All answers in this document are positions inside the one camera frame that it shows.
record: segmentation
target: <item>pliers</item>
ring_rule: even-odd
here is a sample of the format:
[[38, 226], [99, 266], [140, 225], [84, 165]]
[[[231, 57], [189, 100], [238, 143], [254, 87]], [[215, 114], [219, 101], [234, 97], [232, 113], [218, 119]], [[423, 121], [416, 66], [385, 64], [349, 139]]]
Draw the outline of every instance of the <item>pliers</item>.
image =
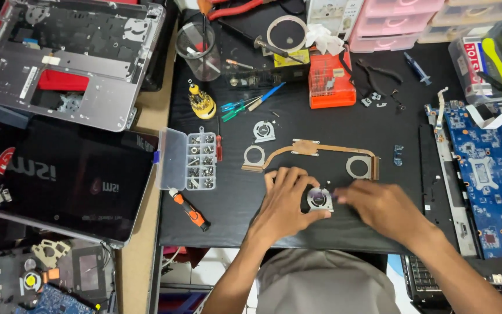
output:
[[390, 78], [394, 79], [396, 82], [398, 82], [398, 84], [402, 84], [402, 82], [404, 82], [404, 80], [402, 79], [402, 77], [400, 75], [398, 75], [398, 73], [391, 71], [391, 70], [372, 67], [364, 59], [358, 59], [356, 63], [361, 68], [363, 68], [365, 70], [365, 72], [367, 73], [367, 80], [369, 81], [369, 84], [371, 85], [371, 87], [373, 89], [375, 89], [375, 91], [383, 97], [385, 97], [387, 95], [383, 92], [382, 89], [379, 88], [379, 86], [375, 82], [375, 79], [373, 78], [372, 72], [379, 72], [382, 75], [387, 75], [388, 77], [390, 77]]
[[[229, 0], [208, 0], [212, 4], [219, 4], [223, 2], [227, 2]], [[233, 8], [226, 8], [226, 9], [220, 9], [220, 10], [215, 10], [206, 15], [206, 18], [209, 19], [209, 21], [213, 21], [219, 17], [223, 16], [230, 16], [230, 15], [238, 15], [244, 12], [247, 12], [254, 7], [257, 7], [261, 4], [269, 3], [272, 1], [276, 0], [251, 0], [247, 2], [246, 4], [242, 4], [239, 7], [233, 7]]]

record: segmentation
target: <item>red screwdriver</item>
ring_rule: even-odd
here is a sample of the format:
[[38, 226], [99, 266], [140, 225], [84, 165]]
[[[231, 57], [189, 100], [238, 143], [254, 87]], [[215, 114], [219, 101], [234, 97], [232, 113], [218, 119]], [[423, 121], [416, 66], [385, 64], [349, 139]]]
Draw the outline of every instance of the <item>red screwdriver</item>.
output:
[[203, 231], [206, 231], [210, 227], [210, 221], [206, 220], [205, 217], [201, 215], [198, 211], [196, 211], [191, 205], [189, 205], [183, 196], [181, 196], [181, 193], [178, 191], [178, 189], [171, 188], [170, 189], [170, 196], [173, 197], [173, 200], [181, 205], [183, 207], [183, 210], [191, 218], [191, 221], [201, 227]]

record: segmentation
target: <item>mesh pen holder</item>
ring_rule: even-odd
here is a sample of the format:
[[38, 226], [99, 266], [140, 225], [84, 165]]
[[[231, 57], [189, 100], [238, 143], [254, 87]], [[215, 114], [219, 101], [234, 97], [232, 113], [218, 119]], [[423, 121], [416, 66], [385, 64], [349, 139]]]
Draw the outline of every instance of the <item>mesh pen holder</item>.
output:
[[188, 23], [178, 32], [176, 52], [185, 59], [196, 79], [208, 82], [220, 76], [220, 54], [212, 26], [206, 27], [206, 44], [203, 39], [202, 23]]

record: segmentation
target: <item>pink drawer organizer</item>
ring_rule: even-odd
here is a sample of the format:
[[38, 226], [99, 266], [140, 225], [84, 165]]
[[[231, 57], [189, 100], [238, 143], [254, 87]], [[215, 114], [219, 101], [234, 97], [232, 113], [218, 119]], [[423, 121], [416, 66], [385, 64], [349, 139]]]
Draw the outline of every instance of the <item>pink drawer organizer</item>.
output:
[[350, 51], [353, 53], [372, 53], [380, 50], [404, 50], [414, 47], [421, 33], [407, 33], [394, 36], [361, 36], [356, 31], [350, 36]]
[[364, 4], [366, 16], [391, 16], [436, 12], [444, 0], [367, 0]]
[[370, 17], [362, 14], [356, 22], [355, 31], [363, 36], [421, 32], [432, 16], [433, 12], [386, 17]]

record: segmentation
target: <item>blue circuit board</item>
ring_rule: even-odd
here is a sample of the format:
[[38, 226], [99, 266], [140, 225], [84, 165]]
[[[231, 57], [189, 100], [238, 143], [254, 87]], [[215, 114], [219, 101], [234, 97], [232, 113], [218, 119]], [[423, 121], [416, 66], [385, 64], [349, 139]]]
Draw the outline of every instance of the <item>blue circuit board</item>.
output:
[[95, 314], [96, 310], [80, 303], [74, 297], [44, 284], [40, 300], [32, 310], [18, 308], [15, 314]]
[[484, 259], [502, 257], [502, 125], [495, 130], [481, 129], [472, 122], [460, 101], [446, 102], [444, 119], [466, 185]]

